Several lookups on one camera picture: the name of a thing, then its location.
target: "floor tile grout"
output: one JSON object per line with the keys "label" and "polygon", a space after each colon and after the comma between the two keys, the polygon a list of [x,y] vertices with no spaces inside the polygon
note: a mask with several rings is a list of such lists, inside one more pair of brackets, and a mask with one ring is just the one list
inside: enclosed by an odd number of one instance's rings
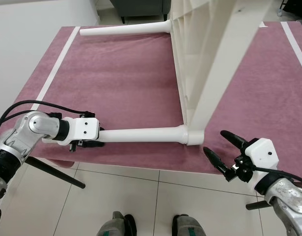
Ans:
{"label": "floor tile grout", "polygon": [[97,172],[97,171],[82,170],[82,169],[79,169],[79,165],[78,165],[78,169],[77,169],[77,170],[78,170],[78,171],[88,171],[88,172],[93,172],[93,173],[100,173],[100,174],[112,175],[112,176],[120,176],[120,177],[128,177],[128,178],[137,178],[137,179],[143,179],[143,180],[149,180],[149,181],[157,181],[157,182],[161,182],[161,183],[169,183],[169,184],[175,184],[175,185],[186,186],[186,187],[192,187],[192,188],[200,188],[200,189],[206,189],[206,190],[212,190],[212,191],[218,191],[218,192],[224,192],[224,193],[233,193],[233,194],[240,194],[240,195],[246,195],[246,196],[257,197],[257,195],[252,195],[252,194],[234,193],[234,192],[216,190],[216,189],[211,189],[211,188],[202,188],[202,187],[196,187],[196,186],[191,186],[191,185],[185,185],[185,184],[178,184],[178,183],[170,183],[170,182],[160,181],[160,173],[161,173],[160,170],[159,170],[159,179],[158,179],[158,180],[147,179],[147,178],[138,178],[138,177],[132,177],[132,176],[122,176],[122,175],[111,174],[111,173],[104,173],[104,172]]}
{"label": "floor tile grout", "polygon": [[257,198],[264,198],[264,196],[262,196],[262,195],[259,196],[257,191],[255,191],[255,194],[256,194]]}
{"label": "floor tile grout", "polygon": [[111,174],[111,173],[104,173],[104,172],[98,172],[98,171],[88,171],[88,172],[94,172],[94,173],[100,173],[100,174],[106,174],[106,175],[112,175],[112,176],[121,176],[121,177],[128,177],[128,178],[137,178],[137,179],[143,179],[143,180],[149,180],[149,181],[155,181],[158,182],[158,180],[148,179],[148,178],[138,178],[138,177],[132,177],[132,176],[122,176],[117,174]]}
{"label": "floor tile grout", "polygon": [[68,168],[66,168],[66,167],[63,167],[63,166],[52,166],[52,165],[49,165],[49,166],[51,166],[51,167],[59,167],[59,168],[64,168],[64,169],[68,169]]}
{"label": "floor tile grout", "polygon": [[262,236],[264,236],[260,209],[258,209],[258,211],[259,211],[259,217],[260,217],[260,224],[261,224]]}
{"label": "floor tile grout", "polygon": [[161,174],[161,171],[159,170],[159,178],[158,178],[158,181],[157,181],[157,194],[156,194],[156,203],[155,203],[155,215],[154,215],[153,236],[154,236],[154,231],[155,231],[156,210],[157,210],[157,197],[158,197],[158,195],[159,195],[160,174]]}
{"label": "floor tile grout", "polygon": [[[76,171],[75,171],[75,173],[74,173],[74,175],[73,175],[73,178],[75,178],[75,177],[76,177],[76,174],[77,174],[77,171],[78,171],[78,167],[79,167],[79,165],[80,165],[80,162],[78,163],[78,166],[77,166],[77,168],[75,169]],[[68,199],[68,196],[69,196],[69,193],[70,193],[71,187],[72,187],[72,184],[70,184],[70,188],[69,188],[69,191],[68,191],[67,197],[66,197],[66,199],[64,200],[64,204],[63,204],[63,206],[62,206],[61,213],[60,213],[60,215],[59,215],[59,218],[58,218],[58,221],[57,221],[57,224],[56,224],[56,227],[55,227],[55,230],[54,230],[54,234],[53,234],[53,236],[55,236],[55,233],[56,233],[56,230],[57,230],[57,227],[58,227],[58,224],[59,224],[59,220],[60,220],[60,218],[61,218],[61,215],[62,215],[62,212],[63,212],[64,206],[66,205],[66,202],[67,202],[67,199]]]}
{"label": "floor tile grout", "polygon": [[184,184],[179,184],[179,183],[169,183],[169,184],[175,184],[175,185],[180,185],[180,186],[185,186],[185,187],[191,187],[191,188],[200,188],[200,189],[206,189],[206,190],[212,190],[212,191],[218,191],[218,192],[224,192],[224,193],[233,193],[233,194],[240,194],[240,195],[246,195],[246,196],[256,197],[256,195],[251,195],[251,194],[234,193],[234,192],[228,192],[228,191],[216,190],[216,189],[211,189],[211,188],[202,188],[202,187],[196,187],[196,186],[184,185]]}

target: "table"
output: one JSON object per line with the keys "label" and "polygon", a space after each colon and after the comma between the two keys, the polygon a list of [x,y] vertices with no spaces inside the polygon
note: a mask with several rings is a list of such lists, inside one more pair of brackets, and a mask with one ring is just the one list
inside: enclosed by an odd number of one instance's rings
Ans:
{"label": "table", "polygon": [[[221,137],[221,130],[247,140],[269,138],[280,159],[279,169],[302,177],[302,66],[281,23],[266,25],[259,28],[206,127],[203,145],[232,165],[239,151]],[[302,51],[302,26],[298,22],[288,25]],[[16,101],[37,98],[73,30],[61,28]],[[77,34],[43,100],[95,112],[105,129],[182,124],[170,35]],[[44,106],[39,110],[58,112]],[[65,112],[63,116],[76,117]],[[10,121],[4,128],[13,124]],[[203,154],[202,146],[179,143],[108,143],[102,148],[79,148],[70,153],[68,147],[40,142],[32,155],[219,174]]]}

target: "tiled floor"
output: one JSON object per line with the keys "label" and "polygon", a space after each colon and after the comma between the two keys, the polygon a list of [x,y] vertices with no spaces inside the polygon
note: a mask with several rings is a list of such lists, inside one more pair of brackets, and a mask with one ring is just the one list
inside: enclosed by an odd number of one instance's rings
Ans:
{"label": "tiled floor", "polygon": [[[274,0],[264,21],[296,20],[276,15]],[[101,25],[122,25],[109,0],[96,1]],[[162,21],[162,16],[126,18],[126,24]],[[208,236],[285,236],[272,208],[247,211],[262,200],[238,179],[222,176],[76,163],[56,167],[86,183],[85,189],[28,167],[4,206],[0,236],[94,236],[115,210],[132,214],[138,235],[169,236],[175,214],[195,217]]]}

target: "white chair leg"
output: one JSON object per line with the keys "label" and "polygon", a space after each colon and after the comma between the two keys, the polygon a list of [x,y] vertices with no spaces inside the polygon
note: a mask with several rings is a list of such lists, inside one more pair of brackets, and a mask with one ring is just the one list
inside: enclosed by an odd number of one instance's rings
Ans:
{"label": "white chair leg", "polygon": [[139,25],[128,26],[113,26],[93,29],[81,29],[80,35],[94,36],[94,35],[111,35],[111,34],[142,34],[142,33],[170,33],[170,20],[164,22],[155,22]]}
{"label": "white chair leg", "polygon": [[101,130],[98,141],[123,142],[179,142],[187,145],[203,143],[204,131],[189,132],[186,125],[168,128]]}

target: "white wall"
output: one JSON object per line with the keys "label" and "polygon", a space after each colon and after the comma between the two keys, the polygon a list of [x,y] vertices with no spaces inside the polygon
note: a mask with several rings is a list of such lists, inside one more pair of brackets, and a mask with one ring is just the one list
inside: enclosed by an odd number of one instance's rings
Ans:
{"label": "white wall", "polygon": [[0,0],[0,5],[12,4],[12,3],[23,3],[23,2],[34,2],[34,1],[46,1],[46,0]]}
{"label": "white wall", "polygon": [[61,26],[97,23],[93,0],[0,5],[0,116],[12,105]]}

